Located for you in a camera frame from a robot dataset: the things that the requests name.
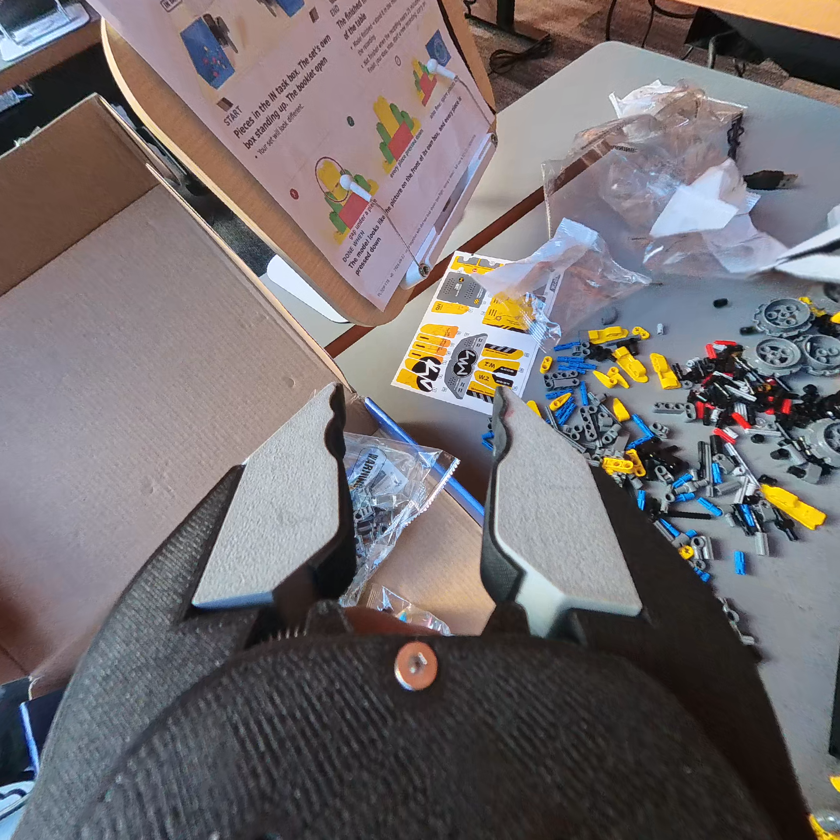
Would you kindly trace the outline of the yellow black sticker sheet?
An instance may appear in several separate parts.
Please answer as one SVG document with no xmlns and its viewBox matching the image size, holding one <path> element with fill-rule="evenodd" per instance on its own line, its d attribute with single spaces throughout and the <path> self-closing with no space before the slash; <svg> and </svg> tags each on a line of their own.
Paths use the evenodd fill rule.
<svg viewBox="0 0 840 840">
<path fill-rule="evenodd" d="M 486 277 L 506 264 L 455 252 L 393 377 L 395 387 L 487 416 L 499 386 L 524 393 L 543 352 L 514 302 L 486 288 Z"/>
</svg>

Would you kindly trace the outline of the pile of small building pieces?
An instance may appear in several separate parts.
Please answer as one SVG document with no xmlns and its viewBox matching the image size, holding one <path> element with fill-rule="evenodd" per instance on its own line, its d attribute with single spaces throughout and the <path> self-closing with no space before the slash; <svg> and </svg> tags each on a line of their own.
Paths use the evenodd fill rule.
<svg viewBox="0 0 840 840">
<path fill-rule="evenodd" d="M 638 510 L 676 546 L 703 581 L 710 577 L 713 529 L 726 522 L 750 541 L 733 551 L 735 574 L 751 557 L 770 556 L 770 531 L 789 541 L 798 529 L 838 531 L 825 494 L 838 475 L 838 392 L 791 376 L 838 376 L 838 316 L 821 314 L 775 333 L 741 330 L 753 344 L 715 340 L 684 364 L 650 352 L 640 327 L 611 326 L 564 342 L 555 324 L 524 321 L 539 340 L 545 406 L 528 403 L 552 434 L 633 497 Z"/>
</svg>

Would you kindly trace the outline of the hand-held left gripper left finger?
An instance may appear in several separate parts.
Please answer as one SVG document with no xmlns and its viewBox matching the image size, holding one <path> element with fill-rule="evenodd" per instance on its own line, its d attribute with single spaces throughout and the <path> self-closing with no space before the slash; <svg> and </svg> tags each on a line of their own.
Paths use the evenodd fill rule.
<svg viewBox="0 0 840 840">
<path fill-rule="evenodd" d="M 356 573 L 344 389 L 317 392 L 243 464 L 194 607 L 309 607 Z"/>
</svg>

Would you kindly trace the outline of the large cardboard box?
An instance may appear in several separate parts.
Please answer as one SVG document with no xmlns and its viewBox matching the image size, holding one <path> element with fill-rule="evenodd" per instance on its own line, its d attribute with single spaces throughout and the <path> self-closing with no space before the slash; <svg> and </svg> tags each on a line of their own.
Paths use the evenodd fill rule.
<svg viewBox="0 0 840 840">
<path fill-rule="evenodd" d="M 339 367 L 98 95 L 1 164 L 1 680 L 72 672 L 154 549 Z"/>
</svg>

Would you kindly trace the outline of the empty clear bag white label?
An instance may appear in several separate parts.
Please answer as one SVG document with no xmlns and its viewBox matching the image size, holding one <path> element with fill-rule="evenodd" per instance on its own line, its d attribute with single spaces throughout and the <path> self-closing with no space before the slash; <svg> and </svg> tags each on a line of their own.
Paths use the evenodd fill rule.
<svg viewBox="0 0 840 840">
<path fill-rule="evenodd" d="M 549 233 L 565 219 L 582 224 L 617 263 L 655 280 L 771 268 L 786 247 L 753 222 L 760 195 L 730 156 L 729 134 L 652 118 L 581 133 L 565 157 L 542 163 Z"/>
</svg>

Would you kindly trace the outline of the yellow beams and wheels pile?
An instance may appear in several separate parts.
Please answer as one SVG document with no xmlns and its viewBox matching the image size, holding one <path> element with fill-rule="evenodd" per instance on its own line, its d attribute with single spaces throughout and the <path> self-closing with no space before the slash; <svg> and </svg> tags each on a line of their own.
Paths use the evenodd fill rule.
<svg viewBox="0 0 840 840">
<path fill-rule="evenodd" d="M 839 467 L 838 295 L 777 297 L 752 316 L 755 340 L 743 353 L 758 411 L 780 439 L 776 458 L 812 483 Z"/>
</svg>

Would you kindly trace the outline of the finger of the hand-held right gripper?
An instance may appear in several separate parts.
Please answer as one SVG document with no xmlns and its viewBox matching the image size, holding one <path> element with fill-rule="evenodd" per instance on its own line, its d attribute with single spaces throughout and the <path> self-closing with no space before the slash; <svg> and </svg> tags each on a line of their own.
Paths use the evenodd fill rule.
<svg viewBox="0 0 840 840">
<path fill-rule="evenodd" d="M 758 274 L 771 271 L 807 280 L 839 283 L 839 225 L 788 248 L 767 266 L 756 269 Z"/>
</svg>

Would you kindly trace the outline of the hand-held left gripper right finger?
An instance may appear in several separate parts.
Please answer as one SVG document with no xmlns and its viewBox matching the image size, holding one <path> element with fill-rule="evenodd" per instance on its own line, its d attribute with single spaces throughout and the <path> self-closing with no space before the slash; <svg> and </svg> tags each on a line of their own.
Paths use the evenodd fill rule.
<svg viewBox="0 0 840 840">
<path fill-rule="evenodd" d="M 592 468 L 510 387 L 491 417 L 480 579 L 551 637 L 572 612 L 635 618 L 643 604 Z"/>
</svg>

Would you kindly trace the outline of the crumpled empty clear bag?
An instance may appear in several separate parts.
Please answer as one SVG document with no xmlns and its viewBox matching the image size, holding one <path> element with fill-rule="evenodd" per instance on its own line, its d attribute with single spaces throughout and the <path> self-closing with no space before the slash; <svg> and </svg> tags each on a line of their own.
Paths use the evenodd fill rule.
<svg viewBox="0 0 840 840">
<path fill-rule="evenodd" d="M 615 119 L 610 127 L 624 126 L 634 120 L 654 120 L 667 130 L 690 128 L 701 133 L 727 130 L 744 116 L 747 106 L 711 98 L 687 80 L 666 85 L 656 79 L 619 98 L 609 96 Z"/>
</svg>

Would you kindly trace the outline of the clear bag grey parts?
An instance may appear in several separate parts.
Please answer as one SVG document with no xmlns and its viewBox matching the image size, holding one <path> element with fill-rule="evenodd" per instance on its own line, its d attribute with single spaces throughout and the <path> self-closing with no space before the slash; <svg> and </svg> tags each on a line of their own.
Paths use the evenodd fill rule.
<svg viewBox="0 0 840 840">
<path fill-rule="evenodd" d="M 343 440 L 356 572 L 339 602 L 357 606 L 403 531 L 432 506 L 459 459 L 441 449 L 388 437 L 346 432 Z"/>
</svg>

